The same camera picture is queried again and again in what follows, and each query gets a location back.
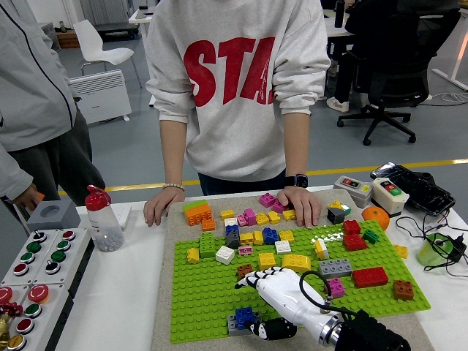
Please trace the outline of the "person's right hand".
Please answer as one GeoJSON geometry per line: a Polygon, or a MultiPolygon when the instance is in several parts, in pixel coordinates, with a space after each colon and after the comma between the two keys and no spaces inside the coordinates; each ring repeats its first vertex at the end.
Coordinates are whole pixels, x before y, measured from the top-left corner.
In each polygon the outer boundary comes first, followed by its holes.
{"type": "Polygon", "coordinates": [[[31,184],[25,191],[18,195],[12,203],[33,211],[43,200],[44,195],[37,191],[34,184],[31,184]]]}
{"type": "Polygon", "coordinates": [[[164,210],[169,211],[169,208],[174,203],[183,202],[185,200],[185,191],[176,187],[168,187],[160,193],[146,201],[143,206],[143,216],[145,223],[151,227],[154,224],[159,226],[162,221],[162,213],[164,210]]]}

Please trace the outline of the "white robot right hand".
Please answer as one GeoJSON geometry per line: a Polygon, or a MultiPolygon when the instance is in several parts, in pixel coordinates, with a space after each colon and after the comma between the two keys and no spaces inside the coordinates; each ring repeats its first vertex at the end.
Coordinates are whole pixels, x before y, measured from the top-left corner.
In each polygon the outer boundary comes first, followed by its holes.
{"type": "Polygon", "coordinates": [[[325,343],[326,333],[336,321],[336,314],[323,314],[324,298],[299,275],[288,269],[272,267],[264,271],[248,273],[236,285],[236,289],[250,286],[279,315],[298,327],[304,327],[312,338],[325,343]]]}

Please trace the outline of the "person's left hand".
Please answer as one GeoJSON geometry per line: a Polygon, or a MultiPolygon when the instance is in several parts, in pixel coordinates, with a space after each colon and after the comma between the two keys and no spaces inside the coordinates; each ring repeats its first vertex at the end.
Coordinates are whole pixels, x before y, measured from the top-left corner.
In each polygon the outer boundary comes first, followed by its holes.
{"type": "Polygon", "coordinates": [[[283,206],[293,206],[298,226],[310,229],[318,225],[322,202],[314,193],[306,188],[286,186],[276,197],[283,206]]]}

